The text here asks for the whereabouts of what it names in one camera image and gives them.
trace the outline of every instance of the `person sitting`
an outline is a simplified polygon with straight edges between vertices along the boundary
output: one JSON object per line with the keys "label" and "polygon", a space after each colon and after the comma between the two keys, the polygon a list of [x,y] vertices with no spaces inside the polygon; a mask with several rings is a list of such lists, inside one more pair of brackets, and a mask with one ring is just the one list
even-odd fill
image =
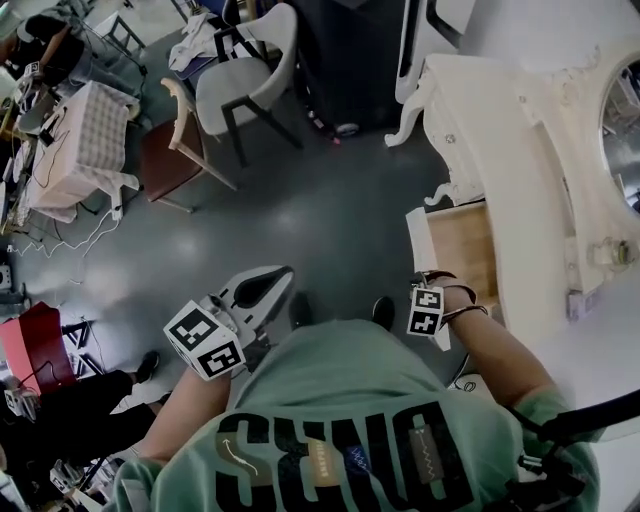
{"label": "person sitting", "polygon": [[135,95],[133,88],[111,73],[84,42],[71,34],[67,23],[50,16],[32,16],[0,42],[0,64],[16,80],[34,62],[40,64],[43,83],[56,87],[63,97],[73,96],[91,80]]}
{"label": "person sitting", "polygon": [[[148,381],[160,363],[147,353],[134,373],[116,370],[96,375],[40,396],[35,422],[18,417],[0,400],[0,470],[13,477],[25,501],[37,508],[61,497],[49,480],[58,459],[86,467],[144,438],[162,408],[140,404],[118,414],[113,409],[135,384]],[[15,388],[9,377],[0,392]]]}

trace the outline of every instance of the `white chair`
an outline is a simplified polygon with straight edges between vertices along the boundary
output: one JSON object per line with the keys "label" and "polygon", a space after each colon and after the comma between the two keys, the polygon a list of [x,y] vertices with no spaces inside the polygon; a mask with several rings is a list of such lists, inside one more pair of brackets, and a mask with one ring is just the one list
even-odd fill
{"label": "white chair", "polygon": [[[217,32],[215,35],[219,64],[205,71],[196,88],[196,110],[202,129],[218,136],[229,132],[240,164],[247,160],[238,126],[259,117],[294,147],[302,143],[269,112],[284,93],[293,75],[296,59],[298,20],[290,5],[277,4],[266,16]],[[236,37],[251,57],[234,58],[224,51],[223,39]],[[247,39],[275,45],[282,59],[271,73],[269,66]]]}

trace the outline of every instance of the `white cloth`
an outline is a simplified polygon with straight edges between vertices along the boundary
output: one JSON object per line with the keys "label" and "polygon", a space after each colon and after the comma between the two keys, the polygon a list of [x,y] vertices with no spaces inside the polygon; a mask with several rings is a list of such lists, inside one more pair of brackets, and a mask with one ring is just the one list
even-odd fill
{"label": "white cloth", "polygon": [[125,162],[127,105],[138,100],[111,87],[89,82],[45,126],[56,123],[55,142],[38,143],[27,205],[62,222],[76,217],[75,205],[96,189],[112,198],[123,186],[139,189],[135,176],[120,172]]}
{"label": "white cloth", "polygon": [[[207,23],[211,16],[211,13],[205,12],[189,18],[187,26],[182,30],[187,37],[175,45],[169,54],[169,69],[184,71],[196,57],[218,56],[214,39],[217,30]],[[225,37],[223,43],[225,52],[233,49],[230,37]]]}

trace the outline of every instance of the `wooden board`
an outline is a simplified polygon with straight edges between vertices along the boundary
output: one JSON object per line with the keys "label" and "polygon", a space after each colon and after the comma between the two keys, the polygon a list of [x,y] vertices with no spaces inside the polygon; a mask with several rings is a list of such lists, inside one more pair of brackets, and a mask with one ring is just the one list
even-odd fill
{"label": "wooden board", "polygon": [[497,304],[496,256],[486,204],[430,213],[427,220],[438,268],[464,279],[478,294],[478,303]]}

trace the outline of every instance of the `white ornate furniture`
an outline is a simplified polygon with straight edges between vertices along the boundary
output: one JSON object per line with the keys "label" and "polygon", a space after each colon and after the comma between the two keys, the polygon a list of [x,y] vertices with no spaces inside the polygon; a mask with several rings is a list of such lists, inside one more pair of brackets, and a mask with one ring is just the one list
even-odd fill
{"label": "white ornate furniture", "polygon": [[[587,68],[549,75],[431,55],[398,134],[385,137],[388,146],[402,144],[424,111],[425,133],[450,169],[450,182],[426,204],[445,194],[455,206],[486,200],[498,301],[507,327],[525,344],[567,324],[569,290],[586,295],[612,276],[606,259],[592,257],[595,249],[607,240],[640,239],[640,218],[616,189],[601,137],[609,86],[638,58],[637,38],[596,49]],[[416,270],[447,268],[434,247],[432,216],[423,209],[407,216]],[[447,349],[448,342],[444,332],[438,345]]]}

